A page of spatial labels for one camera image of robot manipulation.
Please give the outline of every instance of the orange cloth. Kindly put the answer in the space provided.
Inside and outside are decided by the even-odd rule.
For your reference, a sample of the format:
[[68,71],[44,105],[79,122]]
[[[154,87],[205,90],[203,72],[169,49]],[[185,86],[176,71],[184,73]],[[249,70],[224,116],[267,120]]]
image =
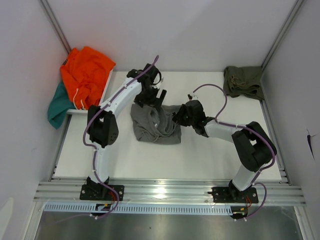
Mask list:
[[69,100],[77,109],[99,105],[109,73],[116,64],[102,53],[85,46],[72,49],[60,67]]

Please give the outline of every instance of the white shelf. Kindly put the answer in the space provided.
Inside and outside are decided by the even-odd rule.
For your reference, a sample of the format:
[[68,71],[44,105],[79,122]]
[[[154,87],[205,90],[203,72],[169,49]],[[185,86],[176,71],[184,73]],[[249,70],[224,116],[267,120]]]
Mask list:
[[[106,84],[104,86],[104,90],[103,90],[103,93],[102,93],[102,96],[101,96],[101,99],[100,99],[100,102],[99,102],[99,105],[105,100],[105,97],[106,97],[106,92],[107,92],[107,89],[108,89],[108,86],[109,86],[109,83],[110,83],[110,79],[111,79],[111,76],[112,76],[112,73],[113,73],[113,69],[110,71],[109,73],[109,77],[106,81]],[[83,114],[83,115],[87,115],[88,114],[88,110],[81,110],[81,109],[69,109],[67,112],[67,114]]]
[[[114,72],[107,91],[108,98],[126,78],[127,72]],[[223,86],[222,72],[162,72],[162,88],[167,90],[164,105],[181,105],[187,94],[206,83]],[[219,89],[204,87],[197,91],[207,116],[215,116],[224,104]],[[227,141],[197,135],[192,127],[181,127],[181,144],[158,145],[136,140],[130,104],[119,115],[119,136],[112,145],[108,162],[112,178],[230,180],[241,163],[235,146]],[[256,121],[267,132],[266,122],[258,100],[244,96],[228,97],[228,104],[220,119],[226,122],[248,124]],[[87,116],[73,115],[62,147],[55,177],[86,178],[92,171],[93,150],[82,143]],[[278,165],[265,170],[262,181],[280,181]]]

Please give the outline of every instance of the white wall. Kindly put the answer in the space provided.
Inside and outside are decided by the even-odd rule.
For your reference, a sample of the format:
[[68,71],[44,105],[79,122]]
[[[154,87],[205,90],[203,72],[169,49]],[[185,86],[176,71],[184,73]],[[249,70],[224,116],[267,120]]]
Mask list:
[[[262,79],[285,167],[320,239],[320,1],[308,0]],[[311,154],[307,135],[312,137]]]
[[261,65],[296,0],[50,0],[72,47],[116,69],[222,71]]
[[14,198],[5,240],[18,240],[61,131],[47,108],[67,56],[36,0],[0,2],[0,206]]

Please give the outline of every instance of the red wire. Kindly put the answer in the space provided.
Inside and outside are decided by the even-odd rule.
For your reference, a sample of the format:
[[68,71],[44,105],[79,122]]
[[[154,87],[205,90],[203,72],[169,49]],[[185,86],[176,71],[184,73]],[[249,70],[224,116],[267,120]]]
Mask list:
[[108,193],[109,195],[111,195],[111,198],[112,198],[112,203],[111,203],[111,205],[112,204],[114,204],[115,203],[115,201],[116,201],[116,196],[115,196],[115,194],[112,192],[112,191],[109,191],[109,193]]
[[250,208],[251,207],[251,205],[252,205],[252,202],[251,202],[251,199],[248,197],[248,196],[246,196],[245,197],[245,202],[247,202],[247,200],[249,201],[249,203],[250,203],[250,205],[248,206],[247,205],[247,208]]

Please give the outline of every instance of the metal floor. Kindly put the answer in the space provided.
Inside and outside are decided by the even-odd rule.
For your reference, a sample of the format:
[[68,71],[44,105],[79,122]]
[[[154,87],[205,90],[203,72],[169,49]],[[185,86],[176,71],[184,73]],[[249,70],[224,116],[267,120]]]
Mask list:
[[44,212],[36,240],[302,240],[293,207],[264,207],[247,222],[229,216],[114,213],[94,220]]

